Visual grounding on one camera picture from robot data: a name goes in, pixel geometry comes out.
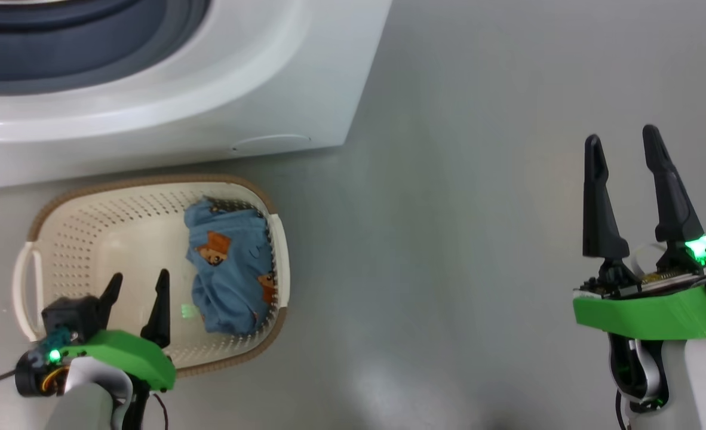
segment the brown basket rim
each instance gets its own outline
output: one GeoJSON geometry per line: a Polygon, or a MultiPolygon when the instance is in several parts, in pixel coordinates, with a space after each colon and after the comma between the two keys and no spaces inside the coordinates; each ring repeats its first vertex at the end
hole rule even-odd
{"type": "MultiPolygon", "coordinates": [[[[268,213],[275,214],[276,207],[271,202],[271,199],[263,193],[263,190],[256,187],[246,179],[241,177],[231,176],[230,174],[168,174],[161,176],[150,176],[150,177],[138,177],[138,179],[127,179],[127,180],[117,180],[116,182],[102,183],[101,185],[93,185],[85,188],[78,188],[76,190],[67,191],[56,198],[51,199],[50,202],[45,204],[44,207],[37,213],[37,216],[32,222],[32,226],[29,229],[29,233],[26,236],[26,240],[29,242],[36,242],[39,238],[39,232],[44,225],[45,220],[50,216],[51,213],[56,210],[57,207],[63,205],[64,203],[71,201],[72,199],[82,198],[83,196],[89,196],[91,194],[104,193],[106,191],[121,190],[123,188],[135,188],[143,187],[146,185],[160,185],[160,183],[186,183],[186,182],[225,182],[233,183],[234,185],[241,185],[247,190],[252,191],[257,194],[258,198],[263,201],[268,213]]],[[[233,357],[224,358],[222,360],[213,361],[211,363],[192,365],[191,367],[184,367],[183,369],[177,370],[177,376],[180,378],[185,378],[187,376],[194,376],[201,373],[211,372],[214,370],[221,370],[227,367],[235,366],[237,364],[242,364],[249,360],[254,359],[260,354],[268,349],[269,346],[276,340],[284,326],[284,320],[287,318],[287,308],[279,308],[278,315],[276,317],[276,322],[274,327],[268,336],[260,342],[255,348],[249,351],[239,354],[233,357]]]]}

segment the white basket handle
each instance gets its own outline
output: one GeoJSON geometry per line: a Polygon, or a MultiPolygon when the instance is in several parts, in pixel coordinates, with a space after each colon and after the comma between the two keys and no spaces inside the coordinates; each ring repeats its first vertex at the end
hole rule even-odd
{"type": "Polygon", "coordinates": [[[44,301],[42,299],[42,256],[34,247],[34,242],[26,242],[16,258],[11,293],[13,295],[16,321],[19,324],[21,333],[23,333],[23,335],[25,335],[30,342],[36,342],[38,340],[37,332],[42,331],[42,318],[37,318],[37,322],[35,323],[37,325],[32,323],[29,318],[29,314],[26,312],[26,296],[24,294],[24,286],[26,285],[26,267],[31,258],[34,258],[34,284],[36,287],[37,310],[41,310],[42,307],[44,307],[44,304],[42,304],[44,301]]]}
{"type": "Polygon", "coordinates": [[[279,288],[279,307],[285,308],[290,302],[290,250],[287,248],[287,235],[279,215],[272,213],[268,217],[271,238],[274,240],[276,256],[276,286],[279,288]]]}

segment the floor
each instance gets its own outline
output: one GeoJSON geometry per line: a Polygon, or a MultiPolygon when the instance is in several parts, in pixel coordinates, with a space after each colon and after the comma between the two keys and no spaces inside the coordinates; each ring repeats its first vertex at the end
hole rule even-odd
{"type": "MultiPolygon", "coordinates": [[[[601,134],[637,247],[657,223],[640,143],[655,121],[706,228],[706,49],[678,49],[706,45],[706,9],[582,3],[396,0],[338,149],[1,189],[0,372],[27,347],[9,285],[42,205],[225,172],[279,209],[288,318],[258,359],[181,379],[170,428],[617,428],[607,341],[570,304],[599,267],[580,253],[582,142],[601,134]]],[[[42,428],[53,404],[0,383],[0,429],[42,428]]]]}

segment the washing machine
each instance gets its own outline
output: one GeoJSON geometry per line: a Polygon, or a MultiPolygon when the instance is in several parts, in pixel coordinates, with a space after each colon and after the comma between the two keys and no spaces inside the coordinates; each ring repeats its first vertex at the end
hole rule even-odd
{"type": "Polygon", "coordinates": [[[0,187],[342,145],[390,0],[0,0],[0,187]]]}

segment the blue cloth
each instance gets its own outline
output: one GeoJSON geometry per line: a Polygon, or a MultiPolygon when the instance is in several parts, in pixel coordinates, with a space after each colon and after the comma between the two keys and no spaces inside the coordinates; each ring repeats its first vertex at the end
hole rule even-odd
{"type": "Polygon", "coordinates": [[[191,296],[209,332],[255,332],[268,315],[258,277],[271,273],[266,220],[257,210],[226,212],[203,199],[186,209],[186,258],[197,267],[191,296]]]}

